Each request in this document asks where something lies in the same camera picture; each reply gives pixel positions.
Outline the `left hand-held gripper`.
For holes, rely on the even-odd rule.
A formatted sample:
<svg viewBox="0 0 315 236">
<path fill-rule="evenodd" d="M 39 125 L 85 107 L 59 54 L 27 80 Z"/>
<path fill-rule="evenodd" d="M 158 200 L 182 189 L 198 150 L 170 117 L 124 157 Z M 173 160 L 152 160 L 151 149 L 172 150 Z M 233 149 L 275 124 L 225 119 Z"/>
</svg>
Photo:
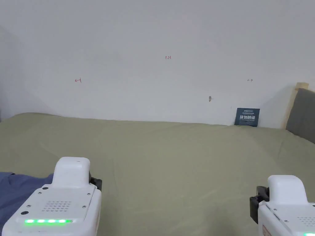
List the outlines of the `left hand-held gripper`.
<svg viewBox="0 0 315 236">
<path fill-rule="evenodd" d="M 1 235 L 96 236 L 101 189 L 84 157 L 60 158 L 47 178 L 2 172 Z"/>
</svg>

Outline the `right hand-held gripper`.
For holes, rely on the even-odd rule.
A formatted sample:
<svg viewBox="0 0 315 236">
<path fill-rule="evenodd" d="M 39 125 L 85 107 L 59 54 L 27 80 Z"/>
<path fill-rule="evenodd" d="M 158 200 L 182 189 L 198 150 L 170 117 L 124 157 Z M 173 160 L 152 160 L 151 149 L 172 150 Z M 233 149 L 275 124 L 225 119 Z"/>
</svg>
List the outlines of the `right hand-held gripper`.
<svg viewBox="0 0 315 236">
<path fill-rule="evenodd" d="M 272 175 L 250 197 L 250 217 L 259 236 L 314 236 L 315 204 L 307 200 L 303 182 L 294 175 Z"/>
</svg>

